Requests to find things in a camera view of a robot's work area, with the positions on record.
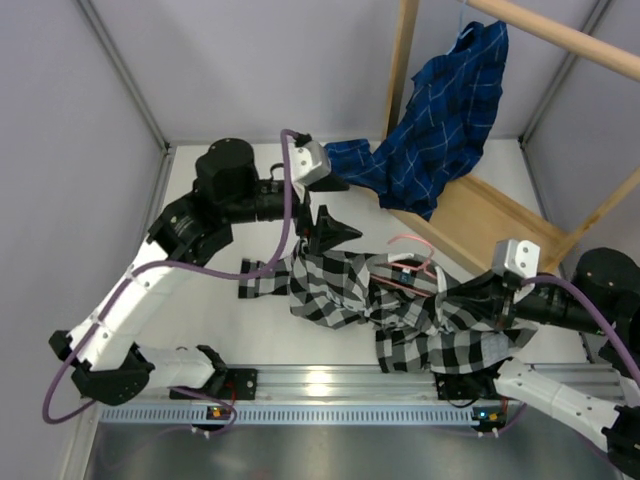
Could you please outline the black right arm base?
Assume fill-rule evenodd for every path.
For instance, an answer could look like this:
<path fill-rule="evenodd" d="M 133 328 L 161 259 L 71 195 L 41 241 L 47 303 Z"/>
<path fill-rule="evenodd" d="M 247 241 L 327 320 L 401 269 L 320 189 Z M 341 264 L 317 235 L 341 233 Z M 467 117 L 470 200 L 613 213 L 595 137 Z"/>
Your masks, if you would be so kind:
<path fill-rule="evenodd" d="M 479 400 L 500 400 L 494 381 L 498 378 L 495 367 L 467 374 L 434 373 L 439 400 L 462 402 L 469 406 Z"/>

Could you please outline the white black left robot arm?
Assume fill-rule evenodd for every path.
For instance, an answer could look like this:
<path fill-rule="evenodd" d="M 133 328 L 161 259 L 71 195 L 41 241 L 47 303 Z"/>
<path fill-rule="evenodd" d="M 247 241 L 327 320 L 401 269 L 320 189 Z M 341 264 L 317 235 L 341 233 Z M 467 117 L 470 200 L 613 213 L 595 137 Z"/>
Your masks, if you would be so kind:
<path fill-rule="evenodd" d="M 262 267 L 221 272 L 225 280 L 267 275 L 282 256 L 291 231 L 317 251 L 360 237 L 326 207 L 311 212 L 313 192 L 337 192 L 347 184 L 333 173 L 326 149 L 308 134 L 281 134 L 282 178 L 260 177 L 253 147 L 224 138 L 195 162 L 191 190 L 169 203 L 153 222 L 138 253 L 111 293 L 75 328 L 57 330 L 49 344 L 71 373 L 80 395 L 122 405 L 145 390 L 192 389 L 213 399 L 225 390 L 228 367 L 210 346 L 162 350 L 137 342 L 143 327 L 193 273 L 209 275 L 207 263 L 233 241 L 236 224 L 279 221 L 280 240 Z"/>

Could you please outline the pink wire hanger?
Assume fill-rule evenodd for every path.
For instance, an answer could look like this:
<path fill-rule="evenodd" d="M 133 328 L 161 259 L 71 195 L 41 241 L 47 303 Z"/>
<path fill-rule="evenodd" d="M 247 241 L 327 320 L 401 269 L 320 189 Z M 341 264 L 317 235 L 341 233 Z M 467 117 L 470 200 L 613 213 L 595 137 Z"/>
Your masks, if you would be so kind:
<path fill-rule="evenodd" d="M 421 244 L 422 249 L 427 249 L 425 255 L 420 253 L 411 253 L 410 255 L 390 255 L 386 266 L 389 270 L 387 276 L 371 273 L 372 280 L 411 293 L 415 296 L 428 298 L 433 295 L 432 292 L 415 286 L 415 281 L 421 274 L 431 278 L 434 284 L 438 282 L 438 276 L 435 270 L 430 270 L 430 265 L 435 254 L 435 247 L 424 238 L 415 234 L 399 234 L 387 241 L 388 245 L 392 245 L 398 241 L 413 241 Z"/>

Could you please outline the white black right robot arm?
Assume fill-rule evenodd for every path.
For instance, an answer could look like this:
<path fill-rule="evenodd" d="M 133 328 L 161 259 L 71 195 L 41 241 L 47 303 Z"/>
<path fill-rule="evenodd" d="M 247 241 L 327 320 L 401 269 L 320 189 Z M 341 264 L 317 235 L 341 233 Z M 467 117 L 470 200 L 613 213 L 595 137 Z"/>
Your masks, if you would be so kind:
<path fill-rule="evenodd" d="M 349 243 L 354 251 L 379 250 L 388 238 L 408 227 L 367 198 L 354 193 L 325 199 L 340 221 L 363 231 Z M 436 400 L 432 378 L 425 374 L 383 374 L 366 351 L 368 336 L 361 327 L 345 335 L 322 333 L 313 337 L 305 354 L 321 365 L 313 370 L 309 394 L 333 403 L 427 404 Z M 604 364 L 590 362 L 583 339 L 576 333 L 541 326 L 518 359 L 557 373 L 563 381 L 584 390 L 613 393 L 632 400 L 621 380 Z M 513 427 L 496 440 L 474 440 L 436 433 L 424 450 L 411 448 L 412 466 L 406 478 L 427 479 L 620 479 L 622 473 L 592 447 L 560 423 L 528 409 Z"/>

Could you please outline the black white checkered shirt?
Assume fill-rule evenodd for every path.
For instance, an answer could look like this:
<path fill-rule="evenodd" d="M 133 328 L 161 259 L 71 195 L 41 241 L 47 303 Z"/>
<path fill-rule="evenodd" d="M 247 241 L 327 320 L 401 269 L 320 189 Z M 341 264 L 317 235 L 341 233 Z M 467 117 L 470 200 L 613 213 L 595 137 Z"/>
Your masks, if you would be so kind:
<path fill-rule="evenodd" d="M 389 274 L 390 255 L 340 250 L 316 255 L 300 241 L 266 275 L 241 280 L 238 296 L 284 296 L 292 315 L 333 330 L 371 325 L 385 373 L 472 373 L 506 360 L 534 337 L 537 329 L 528 321 L 499 329 L 491 313 L 443 303 L 439 295 L 459 283 L 436 263 L 430 270 L 437 273 L 437 284 L 423 274 L 415 281 L 433 293 L 428 298 L 372 280 L 371 273 Z"/>

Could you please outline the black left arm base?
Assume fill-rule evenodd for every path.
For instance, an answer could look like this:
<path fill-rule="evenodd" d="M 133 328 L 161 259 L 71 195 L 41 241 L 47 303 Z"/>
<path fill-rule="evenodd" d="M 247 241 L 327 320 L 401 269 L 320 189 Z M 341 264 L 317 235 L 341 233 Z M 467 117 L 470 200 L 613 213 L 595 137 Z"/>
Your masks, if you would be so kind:
<path fill-rule="evenodd" d="M 193 391 L 220 400 L 254 400 L 257 386 L 257 369 L 232 367 L 224 373 L 216 372 L 212 380 Z"/>

